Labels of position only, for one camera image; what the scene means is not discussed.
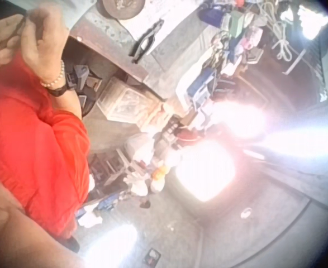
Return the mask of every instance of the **pearl bracelet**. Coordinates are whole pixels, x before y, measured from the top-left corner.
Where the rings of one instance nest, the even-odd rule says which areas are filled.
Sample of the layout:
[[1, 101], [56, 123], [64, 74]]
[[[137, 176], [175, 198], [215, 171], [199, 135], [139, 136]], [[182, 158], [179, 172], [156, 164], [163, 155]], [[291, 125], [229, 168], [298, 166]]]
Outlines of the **pearl bracelet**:
[[43, 82], [40, 82], [41, 85], [45, 88], [49, 88], [49, 87], [52, 87], [54, 84], [58, 83], [59, 80], [64, 76], [64, 62], [61, 60], [61, 73], [59, 74], [59, 76], [57, 77], [56, 80], [54, 80], [53, 82], [49, 83], [49, 84], [46, 84], [46, 83], [43, 83]]

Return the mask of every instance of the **bright light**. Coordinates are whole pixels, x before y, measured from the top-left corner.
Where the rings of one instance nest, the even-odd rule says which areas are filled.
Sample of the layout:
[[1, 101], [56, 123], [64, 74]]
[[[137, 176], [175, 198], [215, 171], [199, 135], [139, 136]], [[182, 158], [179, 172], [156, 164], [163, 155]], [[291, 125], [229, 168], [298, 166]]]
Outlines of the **bright light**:
[[132, 225], [123, 225], [106, 233], [88, 250], [85, 256], [88, 267], [118, 268], [136, 239], [137, 231]]
[[298, 15], [301, 20], [303, 34], [309, 40], [313, 40], [319, 34], [321, 28], [328, 23], [327, 16], [315, 13], [302, 5], [299, 7]]
[[235, 165], [229, 153], [217, 142], [204, 140], [182, 151], [176, 176], [198, 200], [215, 197], [234, 178]]
[[282, 12], [281, 20], [288, 21], [290, 23], [294, 21], [293, 11], [290, 6], [288, 7], [288, 9], [286, 11]]
[[251, 156], [251, 157], [256, 158], [256, 159], [259, 159], [259, 160], [264, 160], [265, 159], [264, 155], [261, 155], [257, 152], [253, 152], [253, 151], [246, 150], [246, 149], [244, 149], [243, 152], [246, 155]]
[[328, 155], [328, 130], [301, 129], [268, 135], [259, 145], [296, 157]]
[[214, 123], [225, 123], [239, 138], [254, 138], [264, 131], [265, 117], [254, 106], [235, 102], [214, 104], [211, 119]]

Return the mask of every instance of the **pliers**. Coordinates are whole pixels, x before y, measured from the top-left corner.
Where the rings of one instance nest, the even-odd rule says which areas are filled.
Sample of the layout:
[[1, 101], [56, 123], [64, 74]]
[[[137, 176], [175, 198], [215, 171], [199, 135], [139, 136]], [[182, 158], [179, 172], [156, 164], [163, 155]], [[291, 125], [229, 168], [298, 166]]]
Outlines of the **pliers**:
[[[135, 49], [132, 53], [132, 63], [138, 64], [141, 58], [151, 49], [155, 42], [155, 35], [161, 30], [162, 26], [164, 24], [164, 20], [160, 19], [157, 23], [153, 25], [152, 28], [150, 28], [137, 42]], [[145, 48], [142, 49], [141, 46], [144, 43], [144, 41], [147, 40], [148, 43], [146, 44]]]

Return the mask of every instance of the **blue container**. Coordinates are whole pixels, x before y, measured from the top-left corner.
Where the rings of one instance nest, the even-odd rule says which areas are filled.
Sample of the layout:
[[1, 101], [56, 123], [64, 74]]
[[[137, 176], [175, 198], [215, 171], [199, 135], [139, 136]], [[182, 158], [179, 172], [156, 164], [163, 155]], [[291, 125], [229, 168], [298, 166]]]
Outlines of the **blue container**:
[[215, 26], [217, 28], [221, 28], [222, 19], [225, 15], [225, 12], [220, 9], [208, 8], [200, 10], [198, 13], [198, 17], [201, 21]]

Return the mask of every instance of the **workbench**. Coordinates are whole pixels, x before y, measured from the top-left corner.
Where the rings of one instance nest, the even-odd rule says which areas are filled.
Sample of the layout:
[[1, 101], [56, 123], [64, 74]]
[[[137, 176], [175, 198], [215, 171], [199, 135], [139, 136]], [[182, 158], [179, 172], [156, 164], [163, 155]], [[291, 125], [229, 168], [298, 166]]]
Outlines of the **workbench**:
[[139, 64], [133, 64], [129, 55], [136, 41], [117, 20], [104, 17], [98, 6], [75, 24], [71, 37], [147, 85], [162, 100], [175, 94], [181, 77], [210, 48], [218, 31], [200, 21], [195, 11]]

